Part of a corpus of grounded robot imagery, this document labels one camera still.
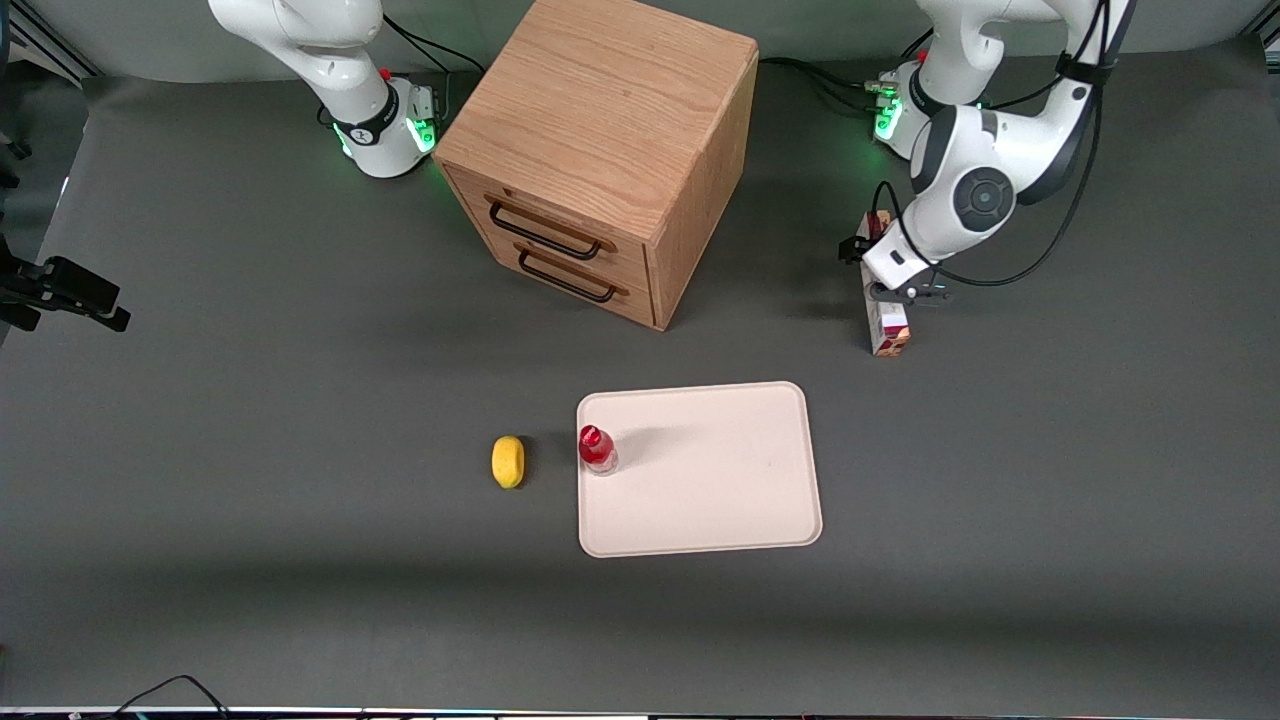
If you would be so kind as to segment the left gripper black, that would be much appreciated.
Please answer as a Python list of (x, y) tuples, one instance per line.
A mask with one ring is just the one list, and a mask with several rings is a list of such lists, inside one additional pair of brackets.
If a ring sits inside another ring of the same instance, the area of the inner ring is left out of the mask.
[[(840, 242), (840, 261), (846, 265), (860, 263), (874, 247), (874, 240), (854, 234)], [(951, 299), (948, 288), (943, 286), (914, 286), (905, 288), (890, 288), (886, 284), (873, 281), (868, 284), (868, 299), (876, 302), (913, 302), (914, 305), (945, 305)]]

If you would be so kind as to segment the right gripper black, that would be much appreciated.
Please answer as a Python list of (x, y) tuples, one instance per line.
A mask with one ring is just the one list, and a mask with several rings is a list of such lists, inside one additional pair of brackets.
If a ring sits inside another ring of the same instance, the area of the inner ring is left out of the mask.
[(131, 313), (116, 306), (120, 288), (67, 259), (50, 258), (45, 265), (15, 256), (1, 236), (1, 320), (19, 331), (35, 331), (41, 319), (44, 293), (63, 313), (86, 316), (113, 332), (124, 332)]

